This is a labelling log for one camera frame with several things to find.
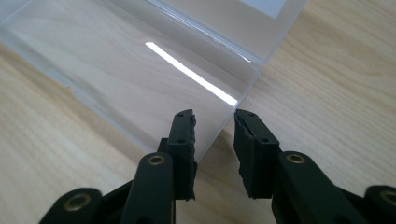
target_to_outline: clear plastic box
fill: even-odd
[[[212,145],[305,0],[0,0],[0,41],[148,152],[193,109]]]

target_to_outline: wooden table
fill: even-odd
[[[396,2],[310,0],[240,108],[339,187],[396,186]],[[0,223],[37,223],[67,191],[104,194],[145,152],[71,91],[0,44]],[[200,163],[178,223],[275,223],[238,174],[230,120]]]

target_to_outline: brass screw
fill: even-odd
[[[286,157],[288,159],[288,161],[297,163],[297,164],[301,164],[301,163],[305,163],[305,158],[297,155],[297,154],[290,154]]]
[[[396,192],[385,189],[381,191],[380,195],[385,202],[396,206]]]
[[[165,158],[162,156],[152,156],[148,159],[148,164],[159,165],[165,162]]]
[[[71,197],[64,204],[64,210],[68,212],[75,212],[87,206],[91,201],[91,196],[86,193],[79,193]]]

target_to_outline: white label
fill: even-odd
[[[240,0],[250,7],[254,7],[260,12],[268,15],[272,19],[276,19],[286,0]]]

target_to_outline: metal screw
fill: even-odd
[[[159,165],[165,162],[165,158],[162,156],[152,156],[148,159],[148,164]]]
[[[71,197],[64,203],[64,210],[68,212],[78,211],[79,209],[87,206],[91,201],[91,196],[86,193],[79,193]]]
[[[380,195],[385,202],[396,206],[396,192],[385,189],[381,191]]]
[[[288,159],[288,161],[291,161],[291,162],[294,162],[297,164],[301,164],[301,163],[305,162],[305,158],[300,155],[297,155],[297,154],[290,154],[286,158]]]

